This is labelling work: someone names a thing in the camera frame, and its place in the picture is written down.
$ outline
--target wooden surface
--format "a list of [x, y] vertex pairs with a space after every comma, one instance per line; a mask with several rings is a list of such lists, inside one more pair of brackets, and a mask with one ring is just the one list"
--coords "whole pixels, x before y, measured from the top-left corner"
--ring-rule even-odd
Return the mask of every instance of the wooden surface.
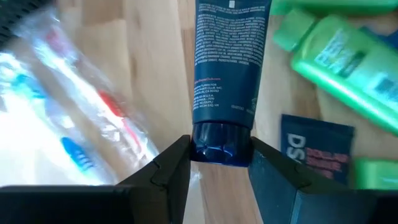
[[[159, 149], [191, 133], [195, 0], [61, 0], [58, 6], [74, 43], [147, 116]], [[356, 21], [388, 33], [398, 20]], [[356, 126], [354, 156], [398, 159], [396, 137], [291, 71], [289, 55], [271, 41], [279, 23], [279, 17], [269, 22], [253, 135], [278, 149], [280, 115], [295, 114]], [[262, 223], [246, 169], [196, 166], [202, 178], [191, 188], [185, 223]]]

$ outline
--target plastic bag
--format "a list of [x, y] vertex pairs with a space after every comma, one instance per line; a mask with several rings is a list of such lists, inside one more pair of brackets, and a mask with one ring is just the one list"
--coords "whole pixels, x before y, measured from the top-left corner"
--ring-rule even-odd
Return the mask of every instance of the plastic bag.
[[[16, 30], [28, 40], [42, 63], [48, 66], [68, 96], [111, 141], [129, 164], [133, 174], [158, 155], [147, 131], [133, 116], [126, 113], [124, 100], [117, 96], [107, 76], [69, 41], [63, 32], [55, 9], [48, 8], [28, 17]], [[200, 179], [193, 167], [191, 183]]]
[[[1, 164], [20, 162], [19, 167], [24, 167], [20, 174], [22, 180], [20, 178], [20, 181], [15, 182], [17, 178], [2, 176], [2, 184], [67, 184], [71, 181], [73, 184], [88, 185], [117, 183], [113, 170], [85, 139], [71, 117], [45, 91], [27, 66], [22, 65], [12, 54], [0, 53], [0, 87], [7, 112], [1, 113], [0, 118], [9, 123], [2, 125], [6, 129], [1, 134], [3, 141], [0, 151], [4, 160]], [[13, 152], [17, 152], [15, 156], [19, 155], [19, 159], [5, 159]], [[60, 169], [71, 181], [36, 178], [33, 170], [37, 166], [33, 164], [40, 152], [53, 164], [53, 168]], [[10, 172], [10, 167], [4, 168], [2, 170], [8, 173], [17, 174], [15, 171], [18, 169]]]

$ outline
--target black packet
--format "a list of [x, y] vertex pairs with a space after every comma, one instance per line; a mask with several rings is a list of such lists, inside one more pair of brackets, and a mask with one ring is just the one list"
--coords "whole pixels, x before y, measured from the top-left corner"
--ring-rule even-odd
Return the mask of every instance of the black packet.
[[329, 179], [348, 183], [354, 127], [282, 115], [280, 148], [283, 154]]

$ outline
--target green cap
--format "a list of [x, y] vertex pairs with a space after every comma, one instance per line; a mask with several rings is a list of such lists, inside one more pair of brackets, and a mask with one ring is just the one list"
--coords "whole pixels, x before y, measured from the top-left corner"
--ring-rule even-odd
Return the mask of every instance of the green cap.
[[289, 52], [298, 47], [317, 18], [299, 9], [291, 10], [274, 34], [274, 42]]

